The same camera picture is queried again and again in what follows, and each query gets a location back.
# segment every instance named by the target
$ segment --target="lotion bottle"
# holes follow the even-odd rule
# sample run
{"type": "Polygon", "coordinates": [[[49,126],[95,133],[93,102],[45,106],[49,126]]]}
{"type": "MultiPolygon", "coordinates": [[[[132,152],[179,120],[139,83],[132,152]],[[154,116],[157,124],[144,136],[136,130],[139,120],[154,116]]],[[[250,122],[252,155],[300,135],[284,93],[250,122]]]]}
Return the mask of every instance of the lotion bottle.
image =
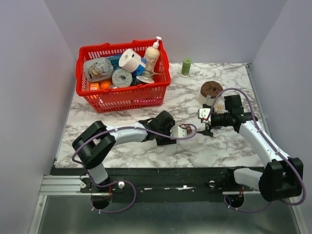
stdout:
{"type": "Polygon", "coordinates": [[[146,71],[153,71],[156,62],[158,60],[158,57],[160,55],[160,51],[158,50],[159,47],[159,41],[161,40],[161,37],[156,37],[157,41],[154,42],[153,46],[150,46],[146,49],[144,59],[146,60],[146,66],[145,70],[146,71]]]}

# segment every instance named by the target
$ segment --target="marble surface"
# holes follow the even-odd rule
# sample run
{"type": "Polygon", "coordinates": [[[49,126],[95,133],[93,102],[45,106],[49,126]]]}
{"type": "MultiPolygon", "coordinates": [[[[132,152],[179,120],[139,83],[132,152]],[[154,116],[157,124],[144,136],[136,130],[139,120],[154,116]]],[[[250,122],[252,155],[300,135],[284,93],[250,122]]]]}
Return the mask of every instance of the marble surface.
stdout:
{"type": "MultiPolygon", "coordinates": [[[[168,111],[176,124],[192,123],[199,130],[204,124],[197,119],[200,108],[198,94],[201,85],[210,80],[219,82],[223,88],[236,87],[247,93],[255,114],[260,117],[254,93],[243,64],[192,64],[190,74],[180,73],[181,64],[170,64],[171,85],[167,88],[164,103],[120,112],[96,113],[83,97],[74,94],[68,120],[55,165],[57,168],[79,168],[71,160],[71,146],[89,125],[102,120],[106,125],[128,125],[141,119],[155,117],[162,110],[168,111]]],[[[247,101],[242,98],[245,111],[247,101]]],[[[180,140],[176,145],[157,146],[156,141],[128,143],[113,148],[104,160],[105,167],[229,167],[261,166],[261,161],[249,143],[233,128],[214,130],[214,137],[197,134],[189,140],[180,140]]]]}

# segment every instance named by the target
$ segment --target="red plastic basket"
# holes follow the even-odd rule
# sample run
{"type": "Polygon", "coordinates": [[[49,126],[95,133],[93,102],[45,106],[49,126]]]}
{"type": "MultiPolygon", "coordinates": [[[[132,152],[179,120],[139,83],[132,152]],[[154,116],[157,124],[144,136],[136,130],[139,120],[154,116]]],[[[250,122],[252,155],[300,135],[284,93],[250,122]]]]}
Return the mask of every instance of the red plastic basket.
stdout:
{"type": "Polygon", "coordinates": [[[122,54],[129,48],[143,57],[147,47],[152,46],[155,41],[134,40],[125,44],[110,45],[105,43],[81,47],[76,66],[77,94],[84,97],[98,113],[160,106],[164,100],[167,86],[171,82],[168,57],[162,42],[160,42],[158,48],[160,56],[154,68],[154,71],[161,73],[161,75],[154,75],[155,83],[153,84],[139,84],[127,88],[90,91],[90,83],[83,70],[85,61],[122,54]]]}

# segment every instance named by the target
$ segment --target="green cylinder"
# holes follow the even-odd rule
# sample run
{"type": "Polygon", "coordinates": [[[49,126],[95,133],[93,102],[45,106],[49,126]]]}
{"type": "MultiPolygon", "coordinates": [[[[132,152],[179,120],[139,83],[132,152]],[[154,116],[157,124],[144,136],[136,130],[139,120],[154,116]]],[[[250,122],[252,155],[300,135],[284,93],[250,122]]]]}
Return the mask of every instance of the green cylinder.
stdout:
{"type": "Polygon", "coordinates": [[[190,58],[185,58],[182,64],[182,71],[181,74],[187,76],[190,73],[192,60],[190,58]]]}

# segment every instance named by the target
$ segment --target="white wall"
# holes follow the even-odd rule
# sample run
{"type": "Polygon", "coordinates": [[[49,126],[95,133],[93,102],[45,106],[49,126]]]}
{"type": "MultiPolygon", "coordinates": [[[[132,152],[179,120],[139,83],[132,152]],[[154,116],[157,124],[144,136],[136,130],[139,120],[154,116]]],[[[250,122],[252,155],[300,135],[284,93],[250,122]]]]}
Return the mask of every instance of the white wall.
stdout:
{"type": "Polygon", "coordinates": [[[75,63],[42,0],[0,1],[0,232],[28,232],[56,153],[75,63]]]}
{"type": "Polygon", "coordinates": [[[74,57],[163,37],[171,62],[250,62],[286,0],[45,0],[74,57]]]}
{"type": "Polygon", "coordinates": [[[312,233],[312,1],[288,0],[251,72],[273,139],[304,162],[301,206],[312,233]]]}

